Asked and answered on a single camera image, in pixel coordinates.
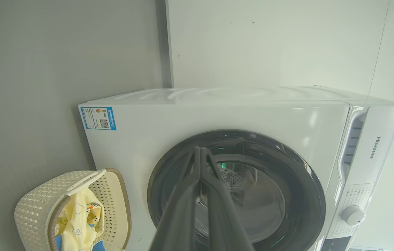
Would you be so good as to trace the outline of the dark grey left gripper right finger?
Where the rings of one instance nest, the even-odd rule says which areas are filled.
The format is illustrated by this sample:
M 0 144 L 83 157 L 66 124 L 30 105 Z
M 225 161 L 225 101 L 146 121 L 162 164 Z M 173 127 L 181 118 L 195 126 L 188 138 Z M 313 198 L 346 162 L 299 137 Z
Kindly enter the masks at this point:
M 202 147 L 200 154 L 201 194 L 206 196 L 208 208 L 208 249 L 253 251 L 211 151 Z

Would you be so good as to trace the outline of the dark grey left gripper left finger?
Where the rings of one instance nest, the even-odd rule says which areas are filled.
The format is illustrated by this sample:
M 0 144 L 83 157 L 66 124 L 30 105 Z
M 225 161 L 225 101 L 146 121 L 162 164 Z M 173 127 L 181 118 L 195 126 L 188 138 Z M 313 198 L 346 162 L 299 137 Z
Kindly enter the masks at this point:
M 195 208 L 201 191 L 201 148 L 194 147 L 162 214 L 151 251 L 195 250 Z

